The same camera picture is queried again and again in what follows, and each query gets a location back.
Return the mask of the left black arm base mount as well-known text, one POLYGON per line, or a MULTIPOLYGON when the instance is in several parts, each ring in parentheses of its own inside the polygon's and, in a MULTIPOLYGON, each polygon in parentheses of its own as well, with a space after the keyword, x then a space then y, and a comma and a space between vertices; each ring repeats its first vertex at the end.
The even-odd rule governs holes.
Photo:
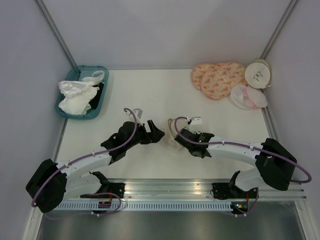
POLYGON ((118 196, 120 199, 124 197, 126 184, 123 182, 110 182, 103 184, 96 193, 82 194, 82 199, 116 199, 118 196))

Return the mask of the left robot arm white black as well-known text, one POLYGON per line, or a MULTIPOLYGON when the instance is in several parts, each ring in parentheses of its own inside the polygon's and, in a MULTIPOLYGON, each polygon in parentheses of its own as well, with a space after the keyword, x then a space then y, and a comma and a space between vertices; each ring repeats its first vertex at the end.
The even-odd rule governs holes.
POLYGON ((126 121, 118 132, 102 142, 96 150, 77 159, 61 163, 44 160, 25 187, 32 198, 32 207, 38 207, 42 213, 52 211, 63 199, 68 198, 68 193, 75 192, 71 183, 79 183, 80 190, 84 190, 87 184, 83 178, 85 174, 96 180, 91 188, 92 193, 98 198, 106 197, 109 193, 108 180, 95 170, 119 161, 136 145, 155 144, 165 136, 152 120, 148 120, 147 124, 149 131, 144 124, 126 121))

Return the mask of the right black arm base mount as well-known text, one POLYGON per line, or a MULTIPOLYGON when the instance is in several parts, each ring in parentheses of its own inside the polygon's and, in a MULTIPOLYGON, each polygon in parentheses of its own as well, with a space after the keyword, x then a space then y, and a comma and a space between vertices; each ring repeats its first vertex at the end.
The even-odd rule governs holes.
POLYGON ((228 183, 224 182, 212 183, 210 194, 214 199, 218 200, 239 199, 242 197, 242 194, 235 187, 229 186, 228 183))

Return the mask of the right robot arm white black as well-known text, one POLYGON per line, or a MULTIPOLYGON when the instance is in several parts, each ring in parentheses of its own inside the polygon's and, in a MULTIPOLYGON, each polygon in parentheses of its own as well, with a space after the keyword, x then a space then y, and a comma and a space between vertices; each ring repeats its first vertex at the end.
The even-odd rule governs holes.
POLYGON ((232 142, 212 133, 192 133, 183 128, 174 140, 188 152, 199 158, 225 158, 240 161, 253 166, 246 171, 237 171, 228 184, 228 192, 235 198, 245 192, 262 186, 269 186, 279 191, 289 188, 295 165, 295 157, 277 140, 267 138, 262 143, 232 142))

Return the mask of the round mesh laundry bag glasses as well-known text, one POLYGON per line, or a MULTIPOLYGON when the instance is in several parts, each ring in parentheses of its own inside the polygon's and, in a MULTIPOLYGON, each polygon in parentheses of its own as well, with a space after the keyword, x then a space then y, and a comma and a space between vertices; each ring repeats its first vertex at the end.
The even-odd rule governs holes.
POLYGON ((169 118, 166 123, 166 130, 165 130, 165 144, 172 150, 172 151, 180 151, 183 149, 183 146, 180 145, 175 138, 178 136, 176 129, 174 128, 174 120, 169 118))

